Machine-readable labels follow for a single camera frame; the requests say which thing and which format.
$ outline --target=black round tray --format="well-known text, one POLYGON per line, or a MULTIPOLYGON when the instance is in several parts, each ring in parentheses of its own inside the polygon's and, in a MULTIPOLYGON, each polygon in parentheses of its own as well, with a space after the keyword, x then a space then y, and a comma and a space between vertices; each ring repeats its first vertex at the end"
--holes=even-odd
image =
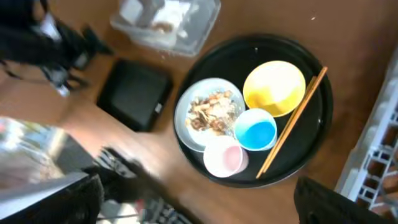
MULTIPOLYGON (((304 74, 307 85, 312 76, 318 75, 322 69, 320 62, 309 51, 289 39, 266 34, 239 37, 211 50, 193 66, 178 91, 174 109, 184 91, 195 82, 219 77, 234 83, 242 91, 250 72, 258 65, 272 60, 283 60, 297 66, 304 74)), ((210 180, 229 187, 263 187, 292 175, 318 151, 330 126, 332 114, 331 86, 325 76, 272 165, 258 180, 256 174, 270 151, 248 151, 248 168, 231 177, 217 178, 206 170, 203 153, 190 150, 177 134, 176 136, 185 157, 196 170, 210 180)), ((291 113, 275 119, 278 136, 290 115, 291 113)))

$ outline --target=transparent storage box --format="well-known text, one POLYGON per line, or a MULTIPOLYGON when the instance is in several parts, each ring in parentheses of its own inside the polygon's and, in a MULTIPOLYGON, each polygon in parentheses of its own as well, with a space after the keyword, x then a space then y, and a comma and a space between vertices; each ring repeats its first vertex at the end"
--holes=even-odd
POLYGON ((139 44, 192 57, 203 47, 220 7, 220 0, 124 0, 111 25, 139 44))

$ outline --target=wooden table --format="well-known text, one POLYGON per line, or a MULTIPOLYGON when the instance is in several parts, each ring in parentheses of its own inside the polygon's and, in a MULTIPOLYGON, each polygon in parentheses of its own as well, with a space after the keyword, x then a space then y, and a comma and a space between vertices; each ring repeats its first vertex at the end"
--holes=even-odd
POLYGON ((74 96, 75 103, 60 122, 92 155, 112 146, 142 162, 170 195, 204 223, 298 223, 293 192, 297 176, 307 175, 334 188, 346 158, 365 125, 398 40, 395 0, 228 0, 200 57, 237 35, 272 33, 297 40, 329 66, 335 109, 322 148, 298 174, 264 189, 232 189, 200 175, 179 151, 172 127, 177 88, 198 57, 184 58, 147 49, 109 26, 117 11, 109 0, 56 1, 55 14, 79 28, 89 23, 117 57, 160 67, 172 75, 174 90, 155 129, 135 133, 95 104, 114 58, 97 57, 85 75, 93 86, 74 96))

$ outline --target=chopsticks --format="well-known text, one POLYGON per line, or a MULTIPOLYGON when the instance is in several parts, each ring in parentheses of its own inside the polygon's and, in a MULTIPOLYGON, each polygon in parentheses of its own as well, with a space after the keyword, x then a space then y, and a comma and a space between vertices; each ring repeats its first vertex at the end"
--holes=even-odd
POLYGON ((275 159, 275 157, 278 154, 279 150, 281 149, 283 143, 285 143, 287 136, 292 131, 294 125, 296 124, 297 120, 299 119, 299 117, 302 114, 303 110, 305 109, 306 105, 310 101, 312 95, 315 93, 315 90, 317 90, 317 88, 318 88, 320 82, 322 81, 323 77, 325 76, 327 70, 328 70, 328 67, 323 67, 317 77, 312 77, 310 83, 308 84, 308 88, 305 92, 304 99, 298 105, 296 110, 293 111, 284 130, 282 131, 282 134, 280 134, 280 137, 279 137, 278 141, 276 142, 274 148, 272 148, 267 159, 265 160, 260 171, 258 172, 256 179, 260 178, 260 176, 263 173, 265 173, 268 170, 268 168, 270 167, 272 161, 275 159))

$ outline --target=yellow bowl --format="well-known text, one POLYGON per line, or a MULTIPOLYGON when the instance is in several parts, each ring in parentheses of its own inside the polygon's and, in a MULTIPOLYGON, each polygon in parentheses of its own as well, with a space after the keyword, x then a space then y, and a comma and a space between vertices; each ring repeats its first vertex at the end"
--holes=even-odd
POLYGON ((272 61, 255 68, 243 86, 243 98, 250 109, 261 108, 273 117, 293 111, 305 94, 303 73, 295 65, 272 61))

